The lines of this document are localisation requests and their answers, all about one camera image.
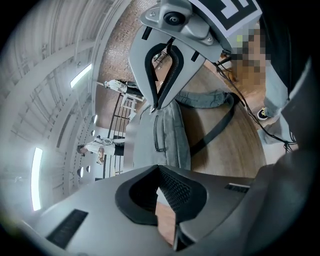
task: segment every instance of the ceiling light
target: ceiling light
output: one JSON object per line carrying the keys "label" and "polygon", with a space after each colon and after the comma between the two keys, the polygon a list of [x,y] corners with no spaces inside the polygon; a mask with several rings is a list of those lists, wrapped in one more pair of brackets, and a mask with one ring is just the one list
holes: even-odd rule
{"label": "ceiling light", "polygon": [[31,169],[31,198],[34,211],[41,208],[39,196],[39,174],[42,152],[42,149],[38,147],[35,148]]}
{"label": "ceiling light", "polygon": [[77,82],[79,82],[79,80],[86,74],[89,72],[89,70],[91,69],[92,64],[90,64],[89,66],[87,66],[84,70],[82,70],[71,82],[70,82],[70,86],[71,88],[73,88]]}
{"label": "ceiling light", "polygon": [[82,177],[84,176],[84,168],[81,167],[80,169],[78,169],[78,170],[76,171],[76,173],[78,174],[78,176],[79,176],[80,178],[82,178]]}

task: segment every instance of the backpack strap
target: backpack strap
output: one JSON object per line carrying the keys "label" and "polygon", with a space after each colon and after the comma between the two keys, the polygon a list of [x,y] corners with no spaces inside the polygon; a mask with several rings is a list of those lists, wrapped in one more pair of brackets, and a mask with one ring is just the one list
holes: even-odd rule
{"label": "backpack strap", "polygon": [[217,137],[230,123],[232,117],[235,113],[235,105],[238,102],[241,102],[243,106],[243,102],[240,100],[238,95],[231,92],[228,93],[225,102],[230,105],[229,111],[224,115],[224,117],[218,122],[218,124],[212,128],[212,130],[205,135],[201,140],[199,140],[195,145],[190,148],[191,157],[200,152],[206,145],[208,145],[215,137]]}

